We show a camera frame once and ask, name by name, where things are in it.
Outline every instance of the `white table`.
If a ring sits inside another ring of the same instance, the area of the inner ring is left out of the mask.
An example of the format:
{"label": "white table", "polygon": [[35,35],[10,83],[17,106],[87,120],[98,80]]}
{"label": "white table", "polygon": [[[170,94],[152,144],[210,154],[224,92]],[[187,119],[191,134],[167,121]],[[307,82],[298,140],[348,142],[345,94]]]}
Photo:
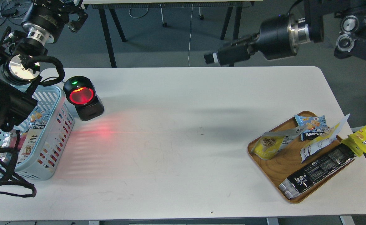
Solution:
{"label": "white table", "polygon": [[91,79],[105,112],[77,119],[35,198],[0,195],[0,221],[366,214],[364,157],[293,205],[248,156],[249,142],[296,113],[343,117],[316,67],[65,71]]}

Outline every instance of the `power cord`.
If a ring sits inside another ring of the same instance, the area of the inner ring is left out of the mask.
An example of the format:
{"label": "power cord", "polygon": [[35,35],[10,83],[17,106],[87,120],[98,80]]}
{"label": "power cord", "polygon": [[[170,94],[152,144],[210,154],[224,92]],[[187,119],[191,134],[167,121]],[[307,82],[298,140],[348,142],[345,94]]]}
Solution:
{"label": "power cord", "polygon": [[129,15],[130,15],[130,17],[131,17],[131,18],[134,18],[134,19],[139,19],[139,18],[142,18],[142,17],[144,17],[145,15],[147,15],[147,13],[148,13],[148,8],[147,8],[147,11],[145,12],[145,14],[144,14],[144,15],[142,15],[142,16],[140,16],[140,17],[134,17],[134,16],[132,16],[131,11],[132,11],[132,8],[129,10]]}
{"label": "power cord", "polygon": [[191,18],[190,18],[190,40],[188,42],[188,66],[190,67],[190,47],[191,47],[191,34],[193,28],[193,7],[194,4],[191,4]]}
{"label": "power cord", "polygon": [[[15,25],[20,25],[20,24],[16,24],[16,23],[12,22],[10,19],[20,19],[20,20],[21,20],[22,18],[20,18],[20,17],[27,13],[27,9],[26,9],[25,7],[23,7],[22,5],[24,5],[24,4],[29,4],[29,3],[28,3],[28,2],[18,3],[18,2],[14,1],[14,0],[10,0],[10,1],[9,1],[9,2],[4,6],[4,3],[5,3],[5,2],[8,2],[8,1],[4,0],[4,1],[1,3],[1,6],[0,6],[0,19],[3,19],[3,18],[5,19],[5,20],[0,24],[0,27],[1,27],[1,26],[2,26],[6,21],[9,21],[9,22],[11,22],[12,24],[15,24]],[[14,3],[14,5],[13,5],[12,7],[8,8],[8,9],[6,9],[6,7],[7,7],[8,5],[10,5],[10,3],[11,3],[11,2],[13,2],[13,3]],[[26,11],[25,11],[24,13],[22,13],[22,14],[20,14],[20,15],[16,16],[16,17],[11,17],[11,16],[3,17],[3,16],[2,16],[2,13],[3,13],[3,11],[4,11],[4,10],[11,10],[11,9],[13,9],[13,8],[16,8],[16,7],[24,8],[24,9],[26,9]]]}

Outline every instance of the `snack package in basket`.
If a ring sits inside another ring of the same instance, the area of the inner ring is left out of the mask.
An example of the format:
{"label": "snack package in basket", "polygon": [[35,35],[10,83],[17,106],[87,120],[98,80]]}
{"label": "snack package in basket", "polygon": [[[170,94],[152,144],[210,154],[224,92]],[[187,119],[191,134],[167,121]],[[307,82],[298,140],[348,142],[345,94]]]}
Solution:
{"label": "snack package in basket", "polygon": [[307,129],[301,134],[301,141],[315,139],[328,130],[324,115],[321,117],[302,117],[294,115],[294,118],[299,126],[307,126]]}
{"label": "snack package in basket", "polygon": [[24,162],[30,156],[41,132],[48,123],[50,114],[51,111],[40,111],[38,108],[30,114],[30,124],[27,131],[22,134],[24,142],[19,151],[17,164]]}
{"label": "snack package in basket", "polygon": [[306,126],[300,126],[285,131],[265,132],[255,143],[251,153],[256,154],[261,159],[269,160],[289,145],[305,129]]}
{"label": "snack package in basket", "polygon": [[[22,148],[23,144],[22,139],[20,139],[20,131],[12,129],[9,132],[6,132],[2,138],[0,138],[0,148],[16,148],[17,150],[20,150]],[[11,158],[12,154],[8,152],[2,152],[0,153],[0,159],[5,164],[9,163],[9,160]]]}
{"label": "snack package in basket", "polygon": [[366,153],[366,126],[359,131],[348,135],[348,138],[344,139],[342,143],[350,147],[357,156]]}

